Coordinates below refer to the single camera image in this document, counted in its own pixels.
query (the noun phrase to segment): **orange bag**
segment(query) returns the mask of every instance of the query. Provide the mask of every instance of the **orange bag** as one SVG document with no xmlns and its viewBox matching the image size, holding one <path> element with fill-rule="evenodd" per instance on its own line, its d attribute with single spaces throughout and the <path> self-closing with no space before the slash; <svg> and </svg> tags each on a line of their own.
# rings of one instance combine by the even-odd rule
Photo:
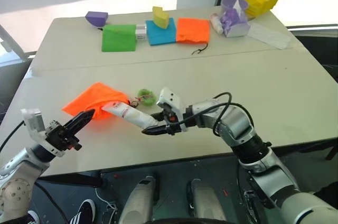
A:
<svg viewBox="0 0 338 224">
<path fill-rule="evenodd" d="M 95 83 L 80 94 L 75 100 L 64 106 L 62 110 L 72 116 L 81 111 L 95 109 L 93 119 L 104 119 L 111 116 L 101 108 L 110 101 L 121 101 L 129 105 L 128 96 L 108 87 L 101 82 Z"/>
<path fill-rule="evenodd" d="M 208 43 L 210 26 L 208 20 L 179 18 L 177 21 L 177 43 Z"/>
</svg>

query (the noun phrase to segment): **white cylinder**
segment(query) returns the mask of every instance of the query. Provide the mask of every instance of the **white cylinder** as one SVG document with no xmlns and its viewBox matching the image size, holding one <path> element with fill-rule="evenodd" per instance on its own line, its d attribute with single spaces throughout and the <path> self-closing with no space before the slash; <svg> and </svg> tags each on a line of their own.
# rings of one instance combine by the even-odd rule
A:
<svg viewBox="0 0 338 224">
<path fill-rule="evenodd" d="M 125 104 L 124 102 L 112 101 L 104 105 L 102 109 L 143 129 L 158 125 L 158 121 L 155 118 Z"/>
<path fill-rule="evenodd" d="M 210 15 L 210 22 L 217 34 L 220 35 L 223 33 L 222 23 L 220 22 L 220 19 L 216 13 Z"/>
</svg>

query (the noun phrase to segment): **person's foot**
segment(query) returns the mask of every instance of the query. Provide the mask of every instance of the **person's foot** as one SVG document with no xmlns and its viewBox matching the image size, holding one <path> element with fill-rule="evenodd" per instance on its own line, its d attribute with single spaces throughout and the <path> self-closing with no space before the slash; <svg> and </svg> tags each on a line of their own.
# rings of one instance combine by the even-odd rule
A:
<svg viewBox="0 0 338 224">
<path fill-rule="evenodd" d="M 70 220 L 69 224 L 82 223 L 80 219 L 91 220 L 91 222 L 94 222 L 95 203 L 91 199 L 86 199 L 84 202 L 82 202 L 78 213 Z"/>
<path fill-rule="evenodd" d="M 40 224 L 40 218 L 34 211 L 28 211 L 27 224 Z"/>
</svg>

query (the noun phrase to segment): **white paper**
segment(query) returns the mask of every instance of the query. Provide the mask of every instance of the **white paper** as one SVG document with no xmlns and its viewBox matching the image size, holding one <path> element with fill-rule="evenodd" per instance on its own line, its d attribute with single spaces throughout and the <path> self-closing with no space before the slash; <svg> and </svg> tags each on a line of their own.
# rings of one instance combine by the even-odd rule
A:
<svg viewBox="0 0 338 224">
<path fill-rule="evenodd" d="M 291 37 L 280 32 L 268 29 L 257 23 L 251 23 L 248 36 L 279 49 L 285 49 Z"/>
</svg>

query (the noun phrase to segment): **purple cup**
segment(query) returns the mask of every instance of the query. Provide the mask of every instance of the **purple cup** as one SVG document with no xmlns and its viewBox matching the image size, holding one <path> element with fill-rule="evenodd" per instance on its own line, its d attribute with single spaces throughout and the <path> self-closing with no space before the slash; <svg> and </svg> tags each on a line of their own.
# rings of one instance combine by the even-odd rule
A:
<svg viewBox="0 0 338 224">
<path fill-rule="evenodd" d="M 236 3 L 236 0 L 222 0 L 221 1 L 221 6 L 222 6 L 221 13 L 223 14 L 228 9 L 232 9 L 235 3 Z M 243 11 L 245 11 L 249 7 L 248 2 L 246 2 L 245 0 L 238 0 L 238 3 Z"/>
</svg>

